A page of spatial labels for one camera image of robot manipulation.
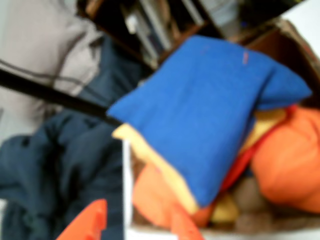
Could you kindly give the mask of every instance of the orange plastic object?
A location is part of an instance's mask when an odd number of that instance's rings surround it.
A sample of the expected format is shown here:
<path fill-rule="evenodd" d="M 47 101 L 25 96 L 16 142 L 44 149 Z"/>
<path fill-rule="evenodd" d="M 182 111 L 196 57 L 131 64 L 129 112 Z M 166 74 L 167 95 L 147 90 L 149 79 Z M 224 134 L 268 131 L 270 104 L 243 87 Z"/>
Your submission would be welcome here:
<path fill-rule="evenodd" d="M 251 166 L 271 202 L 320 213 L 320 111 L 297 108 L 263 142 Z"/>
<path fill-rule="evenodd" d="M 87 206 L 56 240 L 100 240 L 107 228 L 107 201 L 99 199 Z"/>
<path fill-rule="evenodd" d="M 140 173 L 134 185 L 132 201 L 146 219 L 165 229 L 171 229 L 172 214 L 176 206 L 180 206 L 178 198 L 152 163 L 148 163 Z M 197 226 L 204 227 L 208 224 L 213 209 L 214 205 L 211 204 L 194 215 L 186 214 L 185 217 Z"/>

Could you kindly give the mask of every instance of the black rod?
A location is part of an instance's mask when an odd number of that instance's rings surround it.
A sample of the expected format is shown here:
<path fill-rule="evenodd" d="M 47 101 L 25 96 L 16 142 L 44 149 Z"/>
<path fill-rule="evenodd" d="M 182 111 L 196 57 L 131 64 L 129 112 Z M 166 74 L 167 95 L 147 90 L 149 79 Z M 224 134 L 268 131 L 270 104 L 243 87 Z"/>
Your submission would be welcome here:
<path fill-rule="evenodd" d="M 50 87 L 41 85 L 31 80 L 17 76 L 0 69 L 0 86 L 27 94 L 45 101 L 62 105 L 88 115 L 99 117 L 107 123 L 119 126 L 121 123 L 109 116 L 106 116 L 107 109 L 95 103 L 67 95 Z"/>

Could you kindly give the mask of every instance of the pile of fabric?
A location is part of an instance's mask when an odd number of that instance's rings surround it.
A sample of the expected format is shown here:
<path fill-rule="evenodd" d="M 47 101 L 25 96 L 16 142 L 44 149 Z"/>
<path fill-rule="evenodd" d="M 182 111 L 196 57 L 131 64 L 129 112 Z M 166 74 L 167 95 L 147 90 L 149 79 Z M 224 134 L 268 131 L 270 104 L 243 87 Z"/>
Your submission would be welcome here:
<path fill-rule="evenodd" d="M 88 85 L 104 100 L 82 91 L 79 97 L 109 107 L 135 89 L 140 63 L 110 38 L 101 47 L 100 72 Z M 8 205 L 2 240 L 53 240 L 91 202 L 108 202 L 103 240 L 123 236 L 122 143 L 113 125 L 64 109 L 32 135 L 16 136 L 0 148 L 0 199 Z"/>
<path fill-rule="evenodd" d="M 234 187 L 249 172 L 268 202 L 320 213 L 320 111 L 299 106 L 310 95 L 266 55 L 191 37 L 108 111 L 124 123 L 113 136 L 146 164 L 134 206 L 156 226 L 201 239 L 196 226 L 248 208 Z"/>

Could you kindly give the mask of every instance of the blue fabric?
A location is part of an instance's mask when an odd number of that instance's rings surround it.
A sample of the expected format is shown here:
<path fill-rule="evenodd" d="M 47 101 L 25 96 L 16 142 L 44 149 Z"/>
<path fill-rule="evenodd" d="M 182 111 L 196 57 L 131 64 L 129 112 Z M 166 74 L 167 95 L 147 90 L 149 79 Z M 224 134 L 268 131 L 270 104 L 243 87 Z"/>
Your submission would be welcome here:
<path fill-rule="evenodd" d="M 90 87 L 107 99 L 81 97 L 102 106 L 133 90 L 139 63 L 109 38 L 102 46 L 100 74 Z M 32 136 L 17 136 L 0 149 L 0 198 L 9 200 L 2 240 L 53 240 L 87 205 L 108 202 L 103 240 L 122 240 L 122 143 L 114 126 L 65 109 Z"/>
<path fill-rule="evenodd" d="M 137 129 L 204 207 L 252 129 L 253 110 L 285 107 L 310 94 L 298 75 L 266 55 L 194 36 L 108 114 Z"/>

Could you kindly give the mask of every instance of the orange fabric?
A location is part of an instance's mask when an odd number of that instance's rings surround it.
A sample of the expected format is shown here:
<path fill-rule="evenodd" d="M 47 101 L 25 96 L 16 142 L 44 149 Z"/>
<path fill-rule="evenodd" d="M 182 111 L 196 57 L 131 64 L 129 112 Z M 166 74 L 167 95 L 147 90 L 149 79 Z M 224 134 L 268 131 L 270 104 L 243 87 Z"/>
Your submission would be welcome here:
<path fill-rule="evenodd" d="M 204 240 L 195 223 L 180 205 L 173 208 L 171 232 L 178 235 L 179 240 Z"/>
<path fill-rule="evenodd" d="M 99 199 L 87 206 L 56 240 L 100 240 L 107 227 L 107 201 Z"/>
<path fill-rule="evenodd" d="M 171 229 L 173 213 L 180 206 L 178 198 L 163 179 L 159 170 L 148 163 L 135 182 L 132 196 L 133 205 L 151 223 Z M 186 215 L 199 227 L 208 224 L 214 205 L 200 209 L 193 216 Z"/>
<path fill-rule="evenodd" d="M 271 202 L 320 213 L 320 111 L 297 108 L 260 145 L 252 170 Z"/>
<path fill-rule="evenodd" d="M 286 108 L 285 109 L 287 114 L 286 118 L 289 118 L 295 112 L 296 109 L 297 109 L 296 105 L 292 105 Z M 229 189 L 236 182 L 236 180 L 240 177 L 240 175 L 244 172 L 246 167 L 249 165 L 255 152 L 258 150 L 261 144 L 263 144 L 263 142 L 277 129 L 278 126 L 279 124 L 271 128 L 253 146 L 245 150 L 236 158 L 234 164 L 232 165 L 231 169 L 229 170 L 227 176 L 225 177 L 222 183 L 222 186 L 221 186 L 222 192 Z"/>

